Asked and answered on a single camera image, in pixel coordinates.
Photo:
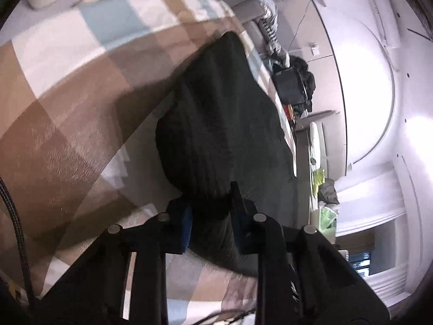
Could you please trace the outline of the grey jacket on bed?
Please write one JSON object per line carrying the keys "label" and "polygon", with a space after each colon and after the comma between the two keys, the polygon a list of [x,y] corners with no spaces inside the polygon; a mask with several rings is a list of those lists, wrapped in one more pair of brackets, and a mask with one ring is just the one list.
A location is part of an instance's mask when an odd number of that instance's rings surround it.
{"label": "grey jacket on bed", "polygon": [[326,178],[324,183],[320,185],[318,191],[318,200],[326,204],[338,205],[337,191],[335,190],[335,181]]}

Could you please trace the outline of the black knit sweater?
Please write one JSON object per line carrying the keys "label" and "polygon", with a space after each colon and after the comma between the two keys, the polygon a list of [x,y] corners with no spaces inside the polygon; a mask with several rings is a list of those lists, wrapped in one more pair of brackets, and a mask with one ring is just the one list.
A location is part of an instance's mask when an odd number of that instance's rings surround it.
{"label": "black knit sweater", "polygon": [[256,256],[236,248],[228,193],[237,183],[260,213],[296,225],[297,179],[277,109],[254,80],[234,32],[199,53],[173,95],[157,123],[156,147],[164,175],[192,208],[190,249],[219,267],[255,277]]}

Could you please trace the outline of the plaid checkered bed cover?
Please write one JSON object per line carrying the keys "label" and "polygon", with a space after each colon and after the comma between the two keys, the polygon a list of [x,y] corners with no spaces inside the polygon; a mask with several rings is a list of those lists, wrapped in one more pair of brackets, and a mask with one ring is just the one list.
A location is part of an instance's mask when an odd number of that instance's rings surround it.
{"label": "plaid checkered bed cover", "polygon": [[196,54],[236,32],[252,76],[294,138],[252,36],[222,0],[103,0],[1,47],[1,178],[34,293],[44,296],[108,225],[139,225],[177,196],[155,129]]}

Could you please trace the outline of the grey cabinet counter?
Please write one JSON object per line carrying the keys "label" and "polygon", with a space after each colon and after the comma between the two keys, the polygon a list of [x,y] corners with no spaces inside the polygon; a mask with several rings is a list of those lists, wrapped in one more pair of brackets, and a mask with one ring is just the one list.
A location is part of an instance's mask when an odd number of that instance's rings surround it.
{"label": "grey cabinet counter", "polygon": [[312,225],[319,228],[319,202],[313,192],[314,172],[321,167],[321,148],[317,130],[306,128],[297,135],[297,226]]}

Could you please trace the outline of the red yellow bowl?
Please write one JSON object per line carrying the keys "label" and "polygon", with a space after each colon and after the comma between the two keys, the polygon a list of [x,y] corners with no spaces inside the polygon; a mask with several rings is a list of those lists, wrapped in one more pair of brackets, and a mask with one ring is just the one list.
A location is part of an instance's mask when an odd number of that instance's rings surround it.
{"label": "red yellow bowl", "polygon": [[283,106],[284,112],[286,113],[286,117],[288,120],[295,120],[296,116],[294,114],[294,110],[292,109],[291,105],[284,105]]}

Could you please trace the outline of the pile of black clothes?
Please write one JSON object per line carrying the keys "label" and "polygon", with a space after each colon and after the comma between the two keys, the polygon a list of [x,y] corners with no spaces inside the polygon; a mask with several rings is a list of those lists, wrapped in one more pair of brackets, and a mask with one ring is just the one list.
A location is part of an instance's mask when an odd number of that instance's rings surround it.
{"label": "pile of black clothes", "polygon": [[307,62],[294,55],[290,56],[291,65],[299,72],[300,78],[307,94],[307,111],[313,110],[313,93],[316,90],[316,81],[312,72],[309,71]]}

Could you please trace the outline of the grey sofa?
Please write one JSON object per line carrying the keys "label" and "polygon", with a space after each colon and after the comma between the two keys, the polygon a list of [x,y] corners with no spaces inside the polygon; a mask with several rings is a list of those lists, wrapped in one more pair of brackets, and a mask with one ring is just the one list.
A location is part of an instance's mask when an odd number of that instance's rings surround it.
{"label": "grey sofa", "polygon": [[291,67],[289,30],[283,11],[295,0],[225,0],[250,36],[259,56],[268,67]]}

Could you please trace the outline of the white basin with green bag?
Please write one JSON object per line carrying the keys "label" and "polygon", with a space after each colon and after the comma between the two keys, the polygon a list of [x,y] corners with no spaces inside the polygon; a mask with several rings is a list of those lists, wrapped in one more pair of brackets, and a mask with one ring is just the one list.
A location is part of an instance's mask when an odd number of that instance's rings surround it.
{"label": "white basin with green bag", "polygon": [[335,243],[337,213],[328,207],[320,208],[319,231],[330,242]]}

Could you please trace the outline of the green toy figure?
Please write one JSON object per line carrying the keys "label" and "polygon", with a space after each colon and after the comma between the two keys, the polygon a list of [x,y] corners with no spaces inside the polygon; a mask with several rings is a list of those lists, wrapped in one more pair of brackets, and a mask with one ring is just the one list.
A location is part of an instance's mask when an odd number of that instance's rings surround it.
{"label": "green toy figure", "polygon": [[313,172],[312,191],[314,195],[319,192],[319,187],[325,183],[326,174],[323,168],[319,168]]}

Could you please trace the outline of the black electric cooker pot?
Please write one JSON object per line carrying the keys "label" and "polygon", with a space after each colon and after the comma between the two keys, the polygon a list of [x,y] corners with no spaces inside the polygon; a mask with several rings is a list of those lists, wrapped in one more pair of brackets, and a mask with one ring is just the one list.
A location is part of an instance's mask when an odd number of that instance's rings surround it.
{"label": "black electric cooker pot", "polygon": [[296,68],[290,67],[274,73],[273,82],[283,105],[298,106],[307,102],[307,92]]}

